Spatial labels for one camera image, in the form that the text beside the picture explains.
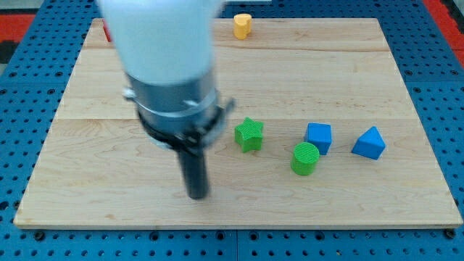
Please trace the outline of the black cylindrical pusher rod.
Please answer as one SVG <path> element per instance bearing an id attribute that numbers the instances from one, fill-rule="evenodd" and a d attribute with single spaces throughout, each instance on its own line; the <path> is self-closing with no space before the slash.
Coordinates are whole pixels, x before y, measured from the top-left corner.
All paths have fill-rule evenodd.
<path id="1" fill-rule="evenodd" d="M 178 152 L 186 193 L 191 199 L 203 199 L 209 193 L 206 159 L 203 149 Z"/>

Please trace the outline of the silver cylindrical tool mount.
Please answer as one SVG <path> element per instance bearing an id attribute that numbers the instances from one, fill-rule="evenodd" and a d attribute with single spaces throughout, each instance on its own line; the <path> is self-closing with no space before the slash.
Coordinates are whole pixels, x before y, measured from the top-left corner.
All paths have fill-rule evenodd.
<path id="1" fill-rule="evenodd" d="M 154 85 L 127 76 L 123 96 L 136 105 L 152 142 L 163 149 L 195 152 L 211 146 L 225 130 L 235 99 L 220 102 L 213 71 L 180 83 Z"/>

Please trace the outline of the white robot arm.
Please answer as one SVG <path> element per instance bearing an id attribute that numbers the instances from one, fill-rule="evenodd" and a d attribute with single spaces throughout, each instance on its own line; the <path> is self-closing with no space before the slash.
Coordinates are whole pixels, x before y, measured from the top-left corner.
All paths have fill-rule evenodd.
<path id="1" fill-rule="evenodd" d="M 136 106 L 153 142 L 172 149 L 188 196 L 203 199 L 204 151 L 223 132 L 235 101 L 220 104 L 212 24 L 222 1 L 99 0 Z"/>

